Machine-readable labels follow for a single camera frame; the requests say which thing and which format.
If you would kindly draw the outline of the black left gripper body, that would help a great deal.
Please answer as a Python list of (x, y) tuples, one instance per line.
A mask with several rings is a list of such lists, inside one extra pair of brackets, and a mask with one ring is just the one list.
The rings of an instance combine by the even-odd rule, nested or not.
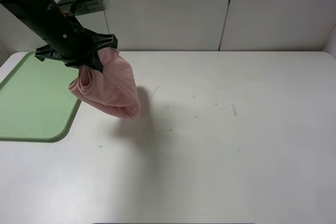
[(46, 46), (36, 50), (35, 57), (61, 61), (67, 67), (83, 66), (85, 54), (103, 48), (117, 48), (118, 40), (114, 34), (98, 34), (71, 22), (60, 11), (34, 12), (36, 34)]

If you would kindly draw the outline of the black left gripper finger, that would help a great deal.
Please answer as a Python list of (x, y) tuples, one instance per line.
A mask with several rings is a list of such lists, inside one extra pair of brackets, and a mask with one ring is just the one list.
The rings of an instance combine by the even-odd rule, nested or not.
[(85, 54), (83, 64), (93, 70), (103, 72), (103, 64), (100, 61), (97, 51)]

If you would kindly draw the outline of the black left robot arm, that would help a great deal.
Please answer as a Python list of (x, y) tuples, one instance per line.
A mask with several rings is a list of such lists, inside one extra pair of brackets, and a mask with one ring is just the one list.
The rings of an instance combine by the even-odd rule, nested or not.
[(1, 0), (1, 5), (30, 28), (46, 45), (36, 58), (61, 61), (67, 67), (88, 66), (103, 71), (98, 51), (117, 48), (114, 34), (99, 34), (82, 26), (79, 15), (104, 10), (105, 0)]

